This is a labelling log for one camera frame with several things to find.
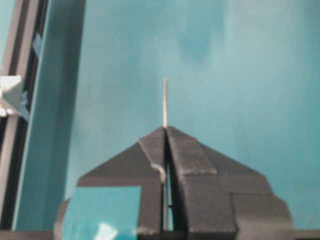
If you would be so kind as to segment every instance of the teal wall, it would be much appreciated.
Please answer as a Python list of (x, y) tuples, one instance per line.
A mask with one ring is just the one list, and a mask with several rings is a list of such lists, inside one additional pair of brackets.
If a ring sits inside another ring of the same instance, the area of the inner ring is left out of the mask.
[(7, 35), (14, 9), (14, 0), (1, 0), (0, 2), (0, 64), (7, 44)]
[(81, 32), (82, 11), (49, 4), (17, 229), (50, 229), (79, 176), (162, 124), (165, 76), (170, 125), (320, 228), (320, 1), (93, 0)]

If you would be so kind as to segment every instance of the black frame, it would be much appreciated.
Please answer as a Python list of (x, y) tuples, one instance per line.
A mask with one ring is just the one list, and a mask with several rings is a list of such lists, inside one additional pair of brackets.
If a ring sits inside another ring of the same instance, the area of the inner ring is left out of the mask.
[[(38, 66), (33, 41), (36, 33), (43, 34), (47, 5), (48, 0), (15, 1), (2, 60), (0, 75), (20, 75), (29, 103)], [(12, 227), (27, 128), (28, 122), (17, 115), (0, 121), (0, 229)]]

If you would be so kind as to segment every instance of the blue tape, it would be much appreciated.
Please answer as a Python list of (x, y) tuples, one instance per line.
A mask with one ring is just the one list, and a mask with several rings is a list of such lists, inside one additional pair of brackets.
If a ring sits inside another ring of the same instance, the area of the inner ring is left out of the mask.
[(41, 46), (42, 46), (42, 38), (38, 32), (35, 33), (35, 37), (32, 43), (33, 50), (36, 56), (39, 58), (41, 53)]
[(140, 186), (77, 187), (68, 204), (62, 240), (136, 240)]
[(19, 115), (28, 122), (30, 119), (30, 113), (27, 110), (27, 105), (28, 105), (28, 92), (24, 91), (21, 96)]

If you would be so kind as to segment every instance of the white stick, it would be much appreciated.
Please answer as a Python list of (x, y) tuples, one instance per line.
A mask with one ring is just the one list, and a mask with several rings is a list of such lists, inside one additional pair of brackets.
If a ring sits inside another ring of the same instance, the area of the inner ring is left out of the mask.
[(163, 89), (163, 127), (168, 127), (168, 77), (164, 78)]

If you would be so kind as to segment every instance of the teal square panel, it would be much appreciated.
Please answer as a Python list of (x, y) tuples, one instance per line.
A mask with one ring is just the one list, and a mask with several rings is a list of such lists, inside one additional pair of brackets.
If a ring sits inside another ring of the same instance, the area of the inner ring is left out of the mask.
[(67, 207), (63, 240), (135, 240), (140, 186), (77, 187)]

